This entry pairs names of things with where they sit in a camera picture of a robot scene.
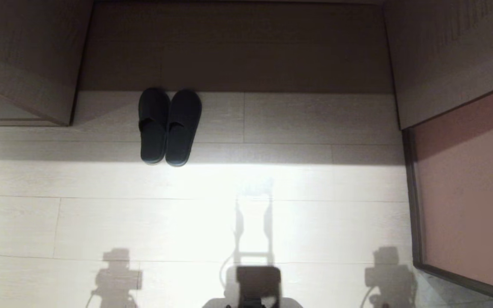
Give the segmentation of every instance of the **floor tile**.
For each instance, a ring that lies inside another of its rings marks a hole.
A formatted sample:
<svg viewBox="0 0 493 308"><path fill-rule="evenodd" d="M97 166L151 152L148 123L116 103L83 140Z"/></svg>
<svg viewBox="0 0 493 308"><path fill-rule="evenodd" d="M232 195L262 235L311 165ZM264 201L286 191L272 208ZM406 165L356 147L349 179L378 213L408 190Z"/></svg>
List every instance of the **floor tile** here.
<svg viewBox="0 0 493 308"><path fill-rule="evenodd" d="M139 306L173 306L222 308L237 306L239 292L249 289L249 279L237 281L237 268L206 263L141 263L144 274L143 289L139 290ZM282 306L288 308L368 307L368 299L362 305L364 295L381 296L381 302L392 307L407 307L415 284L409 265L370 264L276 264L271 275L280 277ZM365 275L375 281L366 281ZM379 288L370 289L367 283ZM264 291L279 284L268 284Z"/></svg>
<svg viewBox="0 0 493 308"><path fill-rule="evenodd" d="M335 145L334 198L343 201L408 201L401 145Z"/></svg>
<svg viewBox="0 0 493 308"><path fill-rule="evenodd" d="M273 179L275 198L333 198L333 171L329 165L316 164L321 155L308 147L300 145L293 152L315 164L290 166L263 165L259 159L257 164L237 163L233 153L244 152L237 147L194 144L190 162L175 168L164 162L145 165L135 142L0 142L0 195L233 199L237 185L245 180ZM330 162L329 147L322 156Z"/></svg>
<svg viewBox="0 0 493 308"><path fill-rule="evenodd" d="M245 142L401 144L391 95L245 94Z"/></svg>
<svg viewBox="0 0 493 308"><path fill-rule="evenodd" d="M138 261L219 261L233 251L230 201L62 199L55 257L100 259L128 247Z"/></svg>
<svg viewBox="0 0 493 308"><path fill-rule="evenodd" d="M250 164L332 164L329 145L245 144Z"/></svg>
<svg viewBox="0 0 493 308"><path fill-rule="evenodd" d="M139 142L141 91L79 91L70 127L0 127L0 140ZM244 94L200 92L196 142L243 142Z"/></svg>
<svg viewBox="0 0 493 308"><path fill-rule="evenodd" d="M369 264L381 246L412 258L406 202L274 201L272 213L277 263Z"/></svg>
<svg viewBox="0 0 493 308"><path fill-rule="evenodd" d="M135 307L138 263L0 256L0 307Z"/></svg>
<svg viewBox="0 0 493 308"><path fill-rule="evenodd" d="M58 198L0 197L0 255L53 256Z"/></svg>
<svg viewBox="0 0 493 308"><path fill-rule="evenodd" d="M143 287L138 291L138 306L204 307L211 298L223 296L220 266L220 263L142 262Z"/></svg>

